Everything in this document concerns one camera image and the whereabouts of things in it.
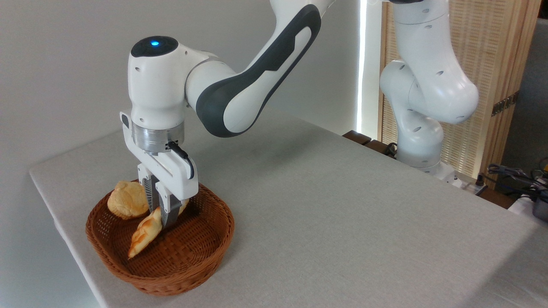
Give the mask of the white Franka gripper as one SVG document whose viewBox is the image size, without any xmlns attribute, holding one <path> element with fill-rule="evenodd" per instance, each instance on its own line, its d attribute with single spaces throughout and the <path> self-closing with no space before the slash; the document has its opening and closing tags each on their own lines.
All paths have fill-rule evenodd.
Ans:
<svg viewBox="0 0 548 308">
<path fill-rule="evenodd" d="M 133 123 L 127 113 L 120 113 L 122 131 L 129 151 L 140 161 L 138 180 L 143 185 L 149 211 L 161 209 L 163 230 L 175 224 L 182 201 L 198 193 L 197 168 L 190 158 L 184 159 L 173 150 L 152 155 L 133 141 Z"/>
</svg>

